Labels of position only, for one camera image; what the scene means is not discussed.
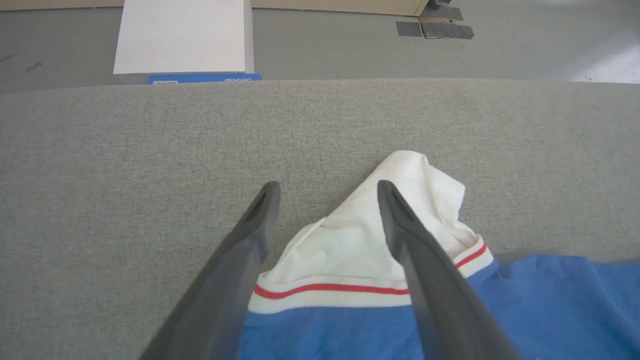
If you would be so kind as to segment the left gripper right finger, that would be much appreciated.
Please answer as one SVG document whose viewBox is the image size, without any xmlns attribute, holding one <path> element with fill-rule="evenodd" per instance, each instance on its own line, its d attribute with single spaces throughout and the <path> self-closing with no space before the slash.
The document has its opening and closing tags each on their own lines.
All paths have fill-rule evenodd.
<svg viewBox="0 0 640 360">
<path fill-rule="evenodd" d="M 426 360 L 519 360 L 521 354 L 393 182 L 377 184 L 387 246 L 402 265 Z"/>
</svg>

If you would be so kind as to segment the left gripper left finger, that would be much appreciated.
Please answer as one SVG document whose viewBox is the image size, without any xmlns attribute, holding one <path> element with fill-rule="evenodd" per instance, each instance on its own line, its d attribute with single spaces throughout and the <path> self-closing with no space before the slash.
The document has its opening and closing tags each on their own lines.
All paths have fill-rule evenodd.
<svg viewBox="0 0 640 360">
<path fill-rule="evenodd" d="M 142 360 L 235 360 L 259 269 L 269 256 L 281 186 L 265 183 L 142 352 Z"/>
</svg>

